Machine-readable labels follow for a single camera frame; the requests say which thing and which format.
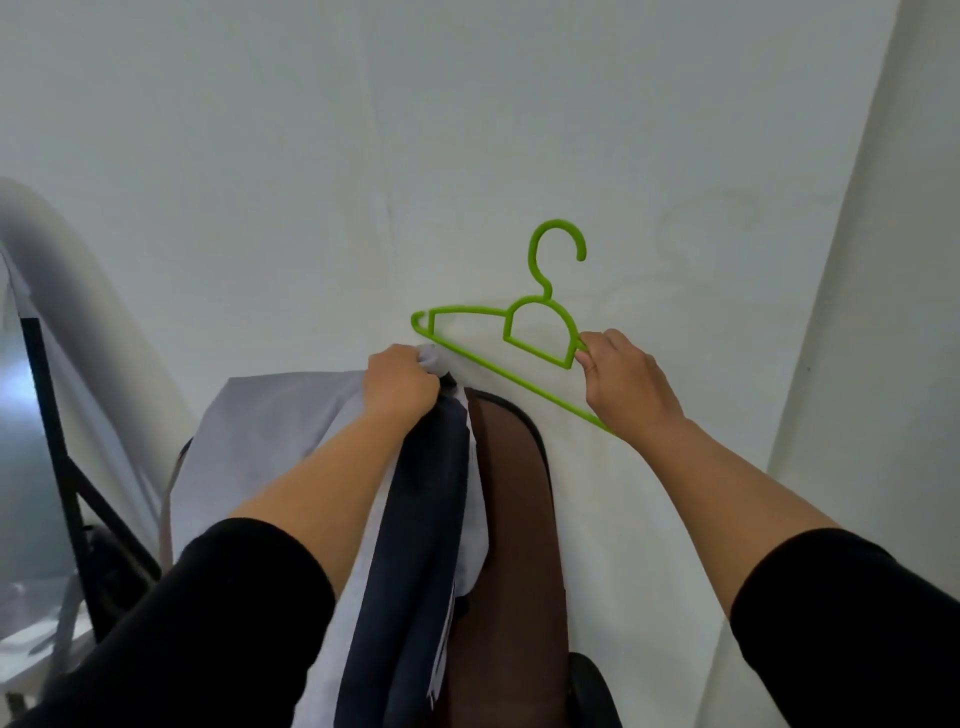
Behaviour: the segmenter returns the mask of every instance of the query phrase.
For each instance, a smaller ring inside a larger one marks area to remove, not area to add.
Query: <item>forearm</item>
[[[231,514],[272,523],[320,562],[339,596],[367,516],[409,426],[364,414]]]
[[[754,567],[799,533],[837,524],[699,426],[678,418],[632,443],[663,484],[724,613]]]

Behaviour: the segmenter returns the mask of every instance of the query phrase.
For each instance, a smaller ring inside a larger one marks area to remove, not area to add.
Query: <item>gray garment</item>
[[[446,374],[431,346],[421,348],[420,364],[438,376]],[[362,378],[363,372],[317,372],[230,379],[204,413],[170,497],[174,558],[192,539],[352,422],[363,411]],[[466,407],[460,387],[456,388],[455,397]],[[340,680],[367,588],[395,467],[396,457],[373,500],[353,570],[327,628],[317,662],[308,673],[295,726],[332,728],[334,724]],[[465,595],[473,588],[487,548],[487,515],[471,433],[464,522],[448,610],[452,610],[455,596]],[[431,698],[439,692],[444,666],[445,638],[437,645]]]

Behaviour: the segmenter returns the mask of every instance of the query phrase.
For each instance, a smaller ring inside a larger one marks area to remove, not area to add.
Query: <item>black sleeve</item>
[[[960,602],[848,531],[774,549],[733,602],[731,627],[794,728],[957,719]]]
[[[333,607],[296,539],[260,521],[217,523],[14,725],[289,726]]]

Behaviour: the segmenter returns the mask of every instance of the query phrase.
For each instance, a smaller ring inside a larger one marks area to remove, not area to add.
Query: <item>green hanger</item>
[[[587,241],[584,240],[584,234],[573,223],[567,222],[566,220],[547,220],[545,223],[540,225],[536,230],[534,230],[533,236],[530,238],[530,248],[527,251],[527,267],[530,269],[530,275],[534,277],[534,280],[543,286],[542,295],[538,296],[524,296],[523,298],[517,299],[511,303],[509,308],[493,308],[491,306],[484,305],[442,305],[437,308],[431,308],[429,311],[417,311],[413,316],[410,317],[410,323],[416,331],[421,336],[425,336],[431,341],[435,341],[438,344],[447,347],[452,352],[457,352],[461,356],[465,356],[470,361],[475,361],[482,367],[504,376],[512,382],[519,384],[521,387],[526,387],[534,394],[540,395],[541,397],[552,401],[554,404],[558,404],[560,407],[565,409],[567,412],[572,412],[577,417],[584,418],[587,422],[597,425],[601,429],[605,429],[609,432],[607,427],[600,422],[599,418],[591,412],[587,412],[585,409],[570,404],[568,401],[561,400],[556,395],[552,395],[544,389],[540,389],[536,384],[532,384],[526,379],[522,379],[519,376],[515,375],[513,372],[508,372],[502,367],[498,367],[491,361],[484,359],[481,356],[478,356],[475,353],[468,352],[463,347],[454,344],[451,341],[447,341],[442,338],[442,336],[437,335],[434,332],[434,324],[438,314],[443,313],[479,313],[485,316],[502,316],[504,319],[503,322],[503,340],[509,344],[513,344],[515,347],[523,349],[525,352],[531,353],[534,356],[539,356],[541,359],[555,364],[558,367],[563,369],[569,369],[573,366],[573,354],[578,350],[587,350],[587,345],[580,340],[580,334],[577,330],[577,325],[573,321],[573,317],[570,313],[559,303],[553,300],[553,284],[547,279],[547,277],[540,272],[540,266],[537,265],[537,246],[540,244],[540,239],[543,237],[543,234],[549,230],[562,230],[565,231],[570,237],[573,238],[573,242],[577,246],[577,260],[584,260],[587,258]],[[542,352],[537,349],[537,347],[527,344],[525,341],[520,341],[513,336],[514,328],[514,314],[522,306],[525,306],[528,303],[542,303],[543,305],[549,306],[557,313],[560,314],[560,317],[564,320],[566,324],[566,330],[570,334],[570,343],[566,347],[566,356],[563,359],[560,359],[553,354]],[[427,316],[427,325],[424,328],[420,324],[420,319],[423,318],[424,314]]]

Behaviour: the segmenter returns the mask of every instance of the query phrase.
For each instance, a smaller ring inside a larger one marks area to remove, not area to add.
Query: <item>person's right hand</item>
[[[653,356],[615,328],[584,331],[580,338],[588,348],[576,352],[587,378],[587,404],[613,434],[639,449],[651,433],[684,419]]]

